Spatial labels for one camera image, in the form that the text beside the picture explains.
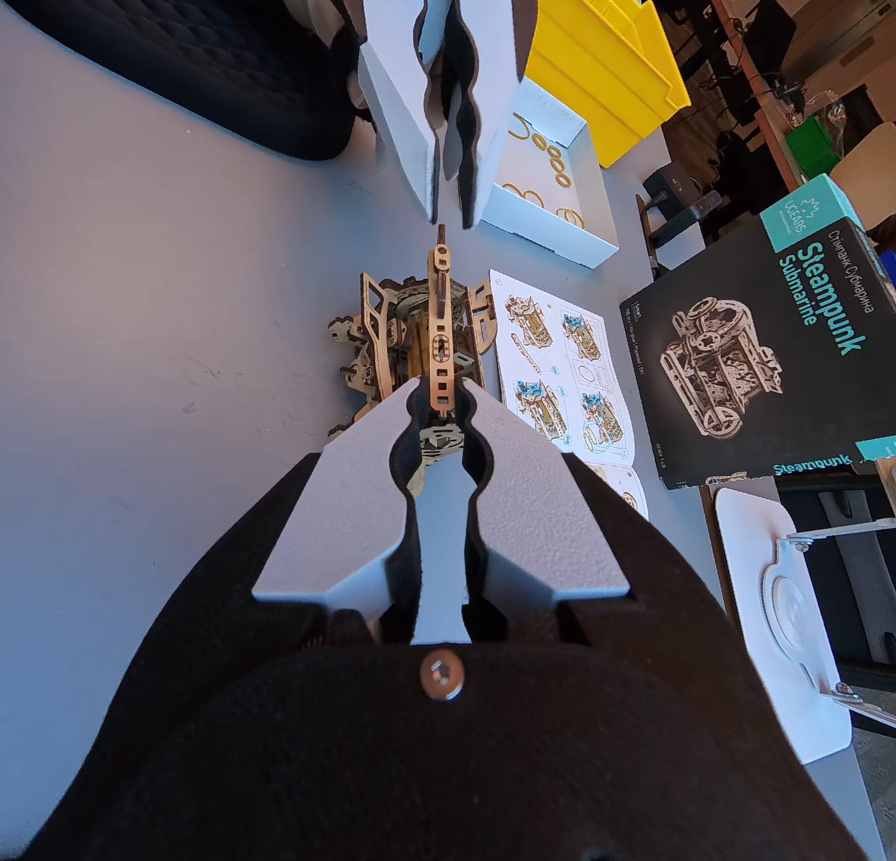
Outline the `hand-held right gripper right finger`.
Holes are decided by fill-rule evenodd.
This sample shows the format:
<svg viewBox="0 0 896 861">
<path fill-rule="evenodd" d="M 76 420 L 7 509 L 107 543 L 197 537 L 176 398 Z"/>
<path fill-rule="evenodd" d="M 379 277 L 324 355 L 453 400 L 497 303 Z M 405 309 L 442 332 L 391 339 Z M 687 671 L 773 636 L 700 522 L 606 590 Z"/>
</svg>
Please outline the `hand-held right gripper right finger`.
<svg viewBox="0 0 896 861">
<path fill-rule="evenodd" d="M 469 631 L 502 631 L 565 601 L 622 598 L 630 584 L 569 462 L 468 378 L 456 387 L 462 464 L 475 483 L 464 546 Z"/>
</svg>

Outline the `black office chair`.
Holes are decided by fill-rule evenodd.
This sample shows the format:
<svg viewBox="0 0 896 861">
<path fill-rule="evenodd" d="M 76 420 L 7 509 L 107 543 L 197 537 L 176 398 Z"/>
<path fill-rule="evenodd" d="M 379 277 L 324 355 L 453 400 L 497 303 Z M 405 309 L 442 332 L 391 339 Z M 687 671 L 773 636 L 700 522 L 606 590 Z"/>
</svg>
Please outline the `black office chair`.
<svg viewBox="0 0 896 861">
<path fill-rule="evenodd" d="M 777 0 L 759 1 L 744 44 L 760 76 L 771 79 L 781 71 L 796 30 L 794 19 Z"/>
</svg>

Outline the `black model kit box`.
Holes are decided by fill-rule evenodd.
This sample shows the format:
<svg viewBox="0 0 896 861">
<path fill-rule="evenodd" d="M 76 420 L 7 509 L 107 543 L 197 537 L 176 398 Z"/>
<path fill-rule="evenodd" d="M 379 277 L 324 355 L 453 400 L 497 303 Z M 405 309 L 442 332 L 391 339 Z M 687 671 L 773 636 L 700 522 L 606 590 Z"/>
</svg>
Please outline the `black model kit box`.
<svg viewBox="0 0 896 861">
<path fill-rule="evenodd" d="M 894 456 L 894 287 L 828 176 L 620 310 L 667 489 Z"/>
</svg>

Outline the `wooden submarine model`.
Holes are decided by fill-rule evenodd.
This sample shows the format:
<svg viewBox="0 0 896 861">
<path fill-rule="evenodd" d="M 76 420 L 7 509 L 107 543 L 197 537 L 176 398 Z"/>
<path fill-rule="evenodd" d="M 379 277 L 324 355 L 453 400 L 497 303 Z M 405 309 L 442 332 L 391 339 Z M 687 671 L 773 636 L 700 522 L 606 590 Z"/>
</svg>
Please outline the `wooden submarine model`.
<svg viewBox="0 0 896 861">
<path fill-rule="evenodd" d="M 363 273 L 360 288 L 360 313 L 328 325 L 332 339 L 350 343 L 354 350 L 353 361 L 341 368 L 347 386 L 365 399 L 352 423 L 409 379 L 428 375 L 431 362 L 427 278 L 377 283 Z M 450 298 L 455 375 L 486 388 L 483 358 L 497 337 L 490 279 L 474 288 L 452 280 Z"/>
</svg>

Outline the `white document stand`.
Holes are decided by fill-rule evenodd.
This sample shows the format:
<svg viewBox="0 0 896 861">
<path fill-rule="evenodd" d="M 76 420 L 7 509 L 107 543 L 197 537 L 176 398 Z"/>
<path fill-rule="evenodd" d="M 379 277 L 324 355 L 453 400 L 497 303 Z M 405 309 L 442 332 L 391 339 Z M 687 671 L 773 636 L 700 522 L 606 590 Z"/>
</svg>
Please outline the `white document stand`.
<svg viewBox="0 0 896 861">
<path fill-rule="evenodd" d="M 847 747 L 850 714 L 894 735 L 894 715 L 863 700 L 840 677 L 805 553 L 828 538 L 874 536 L 894 519 L 842 519 L 798 531 L 778 501 L 719 487 L 713 509 L 732 599 L 730 614 L 771 706 L 802 764 Z"/>
</svg>

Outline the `yellow plastic bin stack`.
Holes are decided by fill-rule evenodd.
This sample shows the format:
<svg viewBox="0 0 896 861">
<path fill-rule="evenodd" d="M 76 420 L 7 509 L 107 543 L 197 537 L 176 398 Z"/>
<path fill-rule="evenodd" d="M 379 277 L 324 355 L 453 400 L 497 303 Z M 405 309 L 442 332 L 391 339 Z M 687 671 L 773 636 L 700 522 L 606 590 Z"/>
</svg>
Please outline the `yellow plastic bin stack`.
<svg viewBox="0 0 896 861">
<path fill-rule="evenodd" d="M 587 122 L 603 168 L 691 105 L 651 1 L 538 2 L 526 77 Z"/>
</svg>

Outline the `group of yellow rubber bands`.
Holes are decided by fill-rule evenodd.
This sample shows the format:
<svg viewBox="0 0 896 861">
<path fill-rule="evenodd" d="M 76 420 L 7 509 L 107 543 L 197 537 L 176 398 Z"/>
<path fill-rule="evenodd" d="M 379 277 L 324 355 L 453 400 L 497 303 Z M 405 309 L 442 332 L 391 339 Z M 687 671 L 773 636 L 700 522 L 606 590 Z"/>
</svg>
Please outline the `group of yellow rubber bands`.
<svg viewBox="0 0 896 861">
<path fill-rule="evenodd" d="M 566 223 L 584 229 L 568 150 L 538 132 L 519 113 L 511 116 L 497 184 Z"/>
</svg>

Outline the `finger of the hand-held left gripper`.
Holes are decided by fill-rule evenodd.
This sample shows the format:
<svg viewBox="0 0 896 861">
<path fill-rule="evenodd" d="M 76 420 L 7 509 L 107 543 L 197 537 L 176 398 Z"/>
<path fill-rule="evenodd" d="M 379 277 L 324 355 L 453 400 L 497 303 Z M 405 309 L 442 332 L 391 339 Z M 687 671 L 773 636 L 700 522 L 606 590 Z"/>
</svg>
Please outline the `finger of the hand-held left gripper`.
<svg viewBox="0 0 896 861">
<path fill-rule="evenodd" d="M 497 176 L 520 76 L 512 0 L 450 0 L 442 39 L 442 171 L 462 226 L 481 220 Z"/>
<path fill-rule="evenodd" d="M 431 68 L 451 0 L 363 0 L 358 77 L 378 132 L 394 150 L 426 219 L 438 217 L 440 120 Z"/>
</svg>

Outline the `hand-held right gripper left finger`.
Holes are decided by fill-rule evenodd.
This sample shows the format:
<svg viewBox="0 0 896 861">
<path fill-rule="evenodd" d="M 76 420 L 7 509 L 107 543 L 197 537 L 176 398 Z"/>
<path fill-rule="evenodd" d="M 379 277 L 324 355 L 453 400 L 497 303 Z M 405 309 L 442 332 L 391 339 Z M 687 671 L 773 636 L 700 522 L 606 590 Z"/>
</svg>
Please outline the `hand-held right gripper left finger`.
<svg viewBox="0 0 896 861">
<path fill-rule="evenodd" d="M 252 596 L 353 609 L 384 641 L 410 641 L 421 556 L 409 484 L 423 460 L 429 380 L 417 377 L 321 452 Z"/>
</svg>

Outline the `green plastic crate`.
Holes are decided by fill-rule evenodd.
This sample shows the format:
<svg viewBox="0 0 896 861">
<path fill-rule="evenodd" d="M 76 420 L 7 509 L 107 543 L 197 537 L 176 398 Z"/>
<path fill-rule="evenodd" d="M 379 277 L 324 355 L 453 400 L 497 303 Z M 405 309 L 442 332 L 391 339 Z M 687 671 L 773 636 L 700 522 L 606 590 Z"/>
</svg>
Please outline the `green plastic crate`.
<svg viewBox="0 0 896 861">
<path fill-rule="evenodd" d="M 814 114 L 787 134 L 785 142 L 807 180 L 830 173 L 841 160 L 834 138 Z"/>
</svg>

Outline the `perforated wooden strip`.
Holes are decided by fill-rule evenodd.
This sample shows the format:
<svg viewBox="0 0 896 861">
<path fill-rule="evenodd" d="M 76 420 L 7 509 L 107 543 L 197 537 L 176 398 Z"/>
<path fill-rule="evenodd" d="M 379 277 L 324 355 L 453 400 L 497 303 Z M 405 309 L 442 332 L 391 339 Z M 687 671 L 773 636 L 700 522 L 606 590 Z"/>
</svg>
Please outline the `perforated wooden strip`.
<svg viewBox="0 0 896 861">
<path fill-rule="evenodd" d="M 445 225 L 438 225 L 435 247 L 427 256 L 428 338 L 425 344 L 430 407 L 441 420 L 455 409 L 454 325 L 451 252 Z"/>
</svg>

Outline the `black quilted pad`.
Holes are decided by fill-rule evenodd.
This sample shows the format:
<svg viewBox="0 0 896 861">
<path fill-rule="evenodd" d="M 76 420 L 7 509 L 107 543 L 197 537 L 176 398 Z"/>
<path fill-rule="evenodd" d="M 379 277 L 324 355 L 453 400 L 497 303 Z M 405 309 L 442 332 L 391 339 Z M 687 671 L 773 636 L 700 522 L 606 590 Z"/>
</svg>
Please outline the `black quilted pad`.
<svg viewBox="0 0 896 861">
<path fill-rule="evenodd" d="M 349 143 L 346 71 L 281 0 L 3 0 L 61 44 L 257 145 L 323 161 Z"/>
</svg>

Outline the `illustrated instruction booklet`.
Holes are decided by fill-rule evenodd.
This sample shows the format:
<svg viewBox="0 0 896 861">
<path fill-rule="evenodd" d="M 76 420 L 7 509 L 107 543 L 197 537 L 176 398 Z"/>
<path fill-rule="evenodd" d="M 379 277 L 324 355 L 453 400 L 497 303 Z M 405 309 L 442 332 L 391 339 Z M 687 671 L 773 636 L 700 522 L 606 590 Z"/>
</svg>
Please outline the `illustrated instruction booklet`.
<svg viewBox="0 0 896 861">
<path fill-rule="evenodd" d="M 489 275 L 504 403 L 648 519 L 603 318 L 509 275 Z"/>
</svg>

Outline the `black desktop device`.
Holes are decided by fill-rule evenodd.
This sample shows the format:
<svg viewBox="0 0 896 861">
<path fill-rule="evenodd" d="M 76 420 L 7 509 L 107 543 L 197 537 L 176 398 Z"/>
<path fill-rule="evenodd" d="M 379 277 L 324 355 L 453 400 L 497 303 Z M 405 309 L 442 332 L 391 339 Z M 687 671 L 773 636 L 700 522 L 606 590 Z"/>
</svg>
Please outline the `black desktop device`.
<svg viewBox="0 0 896 861">
<path fill-rule="evenodd" d="M 657 249 L 708 217 L 722 204 L 722 196 L 715 190 L 704 193 L 700 184 L 688 176 L 683 166 L 677 162 L 659 168 L 643 185 L 649 200 L 645 202 L 639 195 L 635 199 L 652 276 L 657 280 L 669 271 L 658 261 Z M 652 209 L 665 218 L 665 223 L 654 231 L 651 230 L 648 217 L 648 212 Z"/>
</svg>

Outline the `white cardboard tray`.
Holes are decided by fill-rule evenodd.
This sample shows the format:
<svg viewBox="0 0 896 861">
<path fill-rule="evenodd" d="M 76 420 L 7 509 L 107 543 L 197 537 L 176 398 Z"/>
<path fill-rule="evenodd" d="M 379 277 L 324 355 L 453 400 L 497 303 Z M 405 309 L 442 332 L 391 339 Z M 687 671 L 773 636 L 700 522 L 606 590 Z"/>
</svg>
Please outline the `white cardboard tray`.
<svg viewBox="0 0 896 861">
<path fill-rule="evenodd" d="M 568 150 L 585 228 L 568 224 L 511 194 L 497 184 L 497 176 L 483 220 L 533 241 L 566 260 L 596 268 L 617 252 L 619 240 L 603 172 L 586 121 L 528 78 L 521 82 L 514 113 L 519 113 L 538 132 Z"/>
</svg>

